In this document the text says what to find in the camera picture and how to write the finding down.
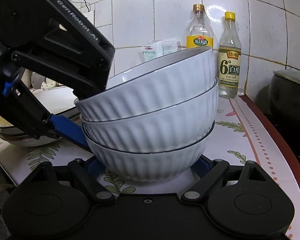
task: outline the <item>black pot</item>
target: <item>black pot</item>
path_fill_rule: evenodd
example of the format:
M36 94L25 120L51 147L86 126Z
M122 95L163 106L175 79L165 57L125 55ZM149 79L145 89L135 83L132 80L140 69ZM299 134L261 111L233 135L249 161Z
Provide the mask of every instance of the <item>black pot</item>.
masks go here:
M300 132L300 71L274 71L269 86L269 106L273 117L284 127Z

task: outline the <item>red dotted border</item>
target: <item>red dotted border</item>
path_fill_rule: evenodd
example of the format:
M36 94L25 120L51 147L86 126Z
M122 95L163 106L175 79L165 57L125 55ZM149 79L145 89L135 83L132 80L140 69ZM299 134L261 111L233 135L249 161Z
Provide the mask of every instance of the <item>red dotted border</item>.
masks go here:
M258 143L260 144L260 147L262 148L262 151L264 152L263 155L265 156L266 160L268 161L267 163L268 163L268 165L269 165L269 169L273 170L273 167L270 166L270 165L271 165L270 158L268 157L268 154L266 153L266 149L264 149L264 146L262 145L262 142L260 141L260 138L259 138L259 136L258 136L258 133L256 132L256 130L255 130L254 127L252 126L252 124L251 124L251 122L249 121L249 119L247 118L247 116L246 116L246 115L244 114L244 112L242 111L242 109L241 109L241 107L240 107L238 101L237 101L236 99L235 99L234 101L236 102L237 107L238 107L239 110L241 111L243 117L244 117L245 120L248 122L248 125L249 125L249 127L252 129L253 134L254 134L255 137L257 138ZM293 237L292 234L289 234L289 235L288 235L288 238L289 238L289 239L292 239L292 237Z

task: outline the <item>fluted ceramic bowl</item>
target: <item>fluted ceramic bowl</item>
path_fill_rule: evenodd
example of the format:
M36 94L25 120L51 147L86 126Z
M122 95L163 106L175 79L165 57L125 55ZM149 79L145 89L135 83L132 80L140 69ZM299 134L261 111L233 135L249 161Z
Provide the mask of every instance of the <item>fluted ceramic bowl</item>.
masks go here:
M116 151L94 142L82 128L87 143L98 160L111 171L127 179L156 181L171 178L194 164L205 151L210 130L200 140L181 149L152 154L134 154Z
M88 122L87 134L106 147L134 153L179 149L202 138L217 113L218 81L201 95L148 114L108 122Z
M213 86L215 76L210 47L186 49L109 78L106 91L74 103L87 121L129 118L196 97Z

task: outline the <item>green oval logo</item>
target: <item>green oval logo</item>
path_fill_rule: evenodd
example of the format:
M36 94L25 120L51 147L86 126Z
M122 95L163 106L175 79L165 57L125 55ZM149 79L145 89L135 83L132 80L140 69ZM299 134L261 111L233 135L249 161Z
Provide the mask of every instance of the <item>green oval logo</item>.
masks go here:
M197 46L207 46L208 41L204 37L199 36L193 40L193 43Z

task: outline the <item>glass bottle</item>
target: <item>glass bottle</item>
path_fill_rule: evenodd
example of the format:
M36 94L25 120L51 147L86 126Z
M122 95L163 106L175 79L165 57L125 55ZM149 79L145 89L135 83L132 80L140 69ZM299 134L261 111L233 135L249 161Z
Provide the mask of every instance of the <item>glass bottle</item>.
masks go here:
M218 50L219 96L235 98L239 85L241 42L235 27L235 14L225 12L225 20Z
M207 21L204 6L193 5L193 18L188 25L186 48L210 46L213 48L213 30Z

